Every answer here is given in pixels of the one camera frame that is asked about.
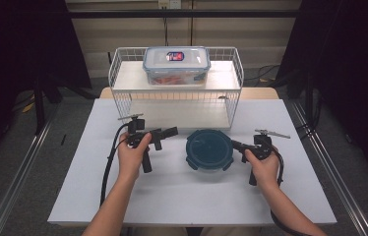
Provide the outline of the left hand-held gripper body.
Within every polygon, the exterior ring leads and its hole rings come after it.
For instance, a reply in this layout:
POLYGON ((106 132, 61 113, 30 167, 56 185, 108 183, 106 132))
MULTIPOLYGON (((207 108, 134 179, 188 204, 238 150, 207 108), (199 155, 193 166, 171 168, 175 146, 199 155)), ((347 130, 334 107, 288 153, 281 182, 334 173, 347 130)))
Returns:
MULTIPOLYGON (((132 148, 136 148, 142 141, 143 137, 147 134, 146 121, 142 118, 142 114, 133 114, 129 116, 130 121, 127 123, 127 130, 129 137, 127 138, 127 144, 132 148)), ((154 145, 156 150, 161 150, 162 145, 160 142, 161 129, 151 130, 148 133, 152 136, 150 143, 154 145)), ((146 147, 143 152, 142 167, 145 173, 150 173, 153 171, 150 155, 150 149, 146 147)))

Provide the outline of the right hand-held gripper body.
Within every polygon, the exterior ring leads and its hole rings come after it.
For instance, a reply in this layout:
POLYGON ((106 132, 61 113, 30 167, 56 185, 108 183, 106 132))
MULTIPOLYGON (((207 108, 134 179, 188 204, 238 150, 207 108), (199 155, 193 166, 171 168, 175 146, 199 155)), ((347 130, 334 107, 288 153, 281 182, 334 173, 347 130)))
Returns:
MULTIPOLYGON (((255 130, 256 135, 253 136, 254 143, 252 145, 247 145, 246 149, 249 149, 259 160, 264 160, 270 156, 272 152, 274 152, 278 158, 279 169, 277 173, 277 184, 280 185, 283 180, 283 172, 284 172, 284 161, 282 155, 276 150, 272 142, 272 136, 280 137, 280 138, 288 138, 287 135, 279 134, 276 132, 268 131, 268 130, 255 130)), ((242 154, 241 161, 243 163, 247 162, 247 157, 245 155, 245 151, 242 154)))

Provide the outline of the dark teal round lid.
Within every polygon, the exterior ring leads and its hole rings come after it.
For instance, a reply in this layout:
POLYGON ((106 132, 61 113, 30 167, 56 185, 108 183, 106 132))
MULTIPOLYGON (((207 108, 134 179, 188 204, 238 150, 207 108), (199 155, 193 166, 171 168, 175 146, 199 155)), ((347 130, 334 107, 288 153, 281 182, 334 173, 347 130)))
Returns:
POLYGON ((194 169, 223 170, 233 162, 231 139, 222 131, 198 130, 187 138, 186 161, 194 169))

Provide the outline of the clear rectangular food container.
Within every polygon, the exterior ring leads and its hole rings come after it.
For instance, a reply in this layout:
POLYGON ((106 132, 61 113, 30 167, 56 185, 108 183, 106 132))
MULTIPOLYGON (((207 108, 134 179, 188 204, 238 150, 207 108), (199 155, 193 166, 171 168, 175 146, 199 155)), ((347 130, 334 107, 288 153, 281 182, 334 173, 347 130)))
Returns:
POLYGON ((206 82, 210 68, 210 55, 203 46, 148 47, 143 59, 152 86, 198 87, 206 82))

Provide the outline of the white wire shelf rack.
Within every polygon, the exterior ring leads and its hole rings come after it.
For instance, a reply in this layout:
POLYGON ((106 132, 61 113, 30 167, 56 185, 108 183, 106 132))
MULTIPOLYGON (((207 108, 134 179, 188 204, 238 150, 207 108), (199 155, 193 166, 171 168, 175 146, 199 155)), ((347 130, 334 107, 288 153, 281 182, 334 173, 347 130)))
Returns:
POLYGON ((206 48, 211 68, 198 87, 152 86, 143 69, 147 47, 118 48, 108 82, 119 116, 142 114, 149 129, 230 128, 243 86, 243 67, 236 48, 206 48))

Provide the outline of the person's right hand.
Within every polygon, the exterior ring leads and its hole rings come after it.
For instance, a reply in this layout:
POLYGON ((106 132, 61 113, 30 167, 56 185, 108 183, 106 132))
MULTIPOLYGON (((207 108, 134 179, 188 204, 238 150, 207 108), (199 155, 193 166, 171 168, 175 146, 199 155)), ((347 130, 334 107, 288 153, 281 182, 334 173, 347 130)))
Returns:
POLYGON ((266 159, 259 160, 249 149, 246 149, 245 155, 252 166, 252 173, 257 180, 257 186, 261 190, 268 187, 277 187, 276 177, 279 162, 276 154, 272 152, 266 159))

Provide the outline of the person's left hand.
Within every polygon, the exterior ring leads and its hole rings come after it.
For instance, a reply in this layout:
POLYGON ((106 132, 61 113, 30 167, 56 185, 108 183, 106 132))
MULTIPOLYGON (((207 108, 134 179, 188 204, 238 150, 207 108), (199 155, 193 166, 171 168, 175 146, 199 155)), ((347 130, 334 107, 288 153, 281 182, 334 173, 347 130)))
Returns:
POLYGON ((127 139, 129 134, 123 133, 119 138, 118 159, 119 173, 117 179, 122 182, 135 182, 139 176, 144 151, 150 144, 152 135, 147 133, 137 147, 129 147, 127 139))

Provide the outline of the light wooden table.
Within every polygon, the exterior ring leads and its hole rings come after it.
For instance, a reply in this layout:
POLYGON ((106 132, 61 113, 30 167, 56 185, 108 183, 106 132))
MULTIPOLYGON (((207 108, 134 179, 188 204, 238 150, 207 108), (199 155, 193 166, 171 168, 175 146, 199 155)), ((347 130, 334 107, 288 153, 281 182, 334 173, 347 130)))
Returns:
MULTIPOLYGON (((100 98, 112 98, 111 88, 104 88, 100 98)), ((240 93, 241 99, 278 99, 274 88, 243 88, 240 93)))

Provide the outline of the black metal stand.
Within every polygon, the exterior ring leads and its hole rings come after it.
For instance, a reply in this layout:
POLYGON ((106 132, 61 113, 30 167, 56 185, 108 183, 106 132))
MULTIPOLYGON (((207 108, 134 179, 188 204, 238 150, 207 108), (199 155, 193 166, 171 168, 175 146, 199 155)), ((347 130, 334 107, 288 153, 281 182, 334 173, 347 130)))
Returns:
POLYGON ((36 131, 37 135, 40 134, 41 130, 45 124, 45 114, 43 107, 43 93, 40 85, 40 77, 37 77, 33 84, 33 95, 34 95, 34 105, 36 114, 36 131))

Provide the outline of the yellow floor tape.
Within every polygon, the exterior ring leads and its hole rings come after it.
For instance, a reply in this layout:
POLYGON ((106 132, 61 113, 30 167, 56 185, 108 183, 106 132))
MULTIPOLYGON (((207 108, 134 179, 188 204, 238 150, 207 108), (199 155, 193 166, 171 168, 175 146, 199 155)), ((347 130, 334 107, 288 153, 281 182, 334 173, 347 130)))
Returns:
POLYGON ((34 103, 35 103, 35 96, 33 95, 31 98, 30 98, 30 100, 29 100, 29 102, 24 106, 24 108, 22 109, 22 112, 23 113, 27 113, 27 112, 29 112, 31 109, 32 109, 32 107, 34 106, 34 103))

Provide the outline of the black horizontal bar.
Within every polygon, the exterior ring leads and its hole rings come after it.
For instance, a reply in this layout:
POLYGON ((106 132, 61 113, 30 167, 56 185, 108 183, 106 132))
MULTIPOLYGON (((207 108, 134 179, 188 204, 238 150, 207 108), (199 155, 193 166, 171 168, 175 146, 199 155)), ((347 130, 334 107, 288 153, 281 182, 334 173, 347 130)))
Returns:
POLYGON ((299 10, 110 10, 70 11, 72 19, 104 18, 295 18, 299 10))

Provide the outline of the black curtain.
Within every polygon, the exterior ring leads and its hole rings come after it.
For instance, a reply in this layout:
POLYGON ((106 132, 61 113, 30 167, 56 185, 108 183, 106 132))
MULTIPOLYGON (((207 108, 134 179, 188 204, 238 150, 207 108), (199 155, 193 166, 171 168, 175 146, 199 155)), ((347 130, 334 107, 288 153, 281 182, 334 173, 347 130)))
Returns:
POLYGON ((88 88, 91 79, 66 0, 0 0, 0 136, 18 94, 88 88))
POLYGON ((311 80, 368 161, 368 0, 302 0, 277 77, 311 80))

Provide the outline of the metal floor rail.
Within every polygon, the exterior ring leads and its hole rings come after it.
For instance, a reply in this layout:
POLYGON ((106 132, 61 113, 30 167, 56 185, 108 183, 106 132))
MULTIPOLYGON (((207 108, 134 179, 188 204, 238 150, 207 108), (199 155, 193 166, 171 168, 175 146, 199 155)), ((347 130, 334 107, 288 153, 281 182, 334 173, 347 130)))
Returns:
POLYGON ((301 127, 306 131, 306 139, 311 143, 314 152, 318 155, 355 229, 360 236, 368 236, 367 218, 345 185, 318 133, 309 127, 304 108, 299 101, 293 101, 292 107, 298 120, 301 122, 301 127))
POLYGON ((56 106, 50 111, 50 114, 45 120, 43 127, 39 130, 39 133, 34 136, 30 148, 24 156, 22 164, 20 165, 8 190, 6 191, 3 199, 0 202, 0 235, 20 195, 20 192, 25 185, 25 182, 31 172, 31 168, 35 163, 35 160, 43 146, 43 143, 47 138, 48 132, 50 130, 50 127, 52 126, 53 120, 58 110, 59 107, 56 106))

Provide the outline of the white wall outlet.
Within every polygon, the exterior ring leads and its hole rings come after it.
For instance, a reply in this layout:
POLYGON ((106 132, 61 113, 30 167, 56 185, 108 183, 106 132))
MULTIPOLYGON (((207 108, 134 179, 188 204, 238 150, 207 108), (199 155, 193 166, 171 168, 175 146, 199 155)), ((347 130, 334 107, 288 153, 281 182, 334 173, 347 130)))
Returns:
POLYGON ((159 9, 178 10, 182 8, 181 0, 157 0, 159 9))

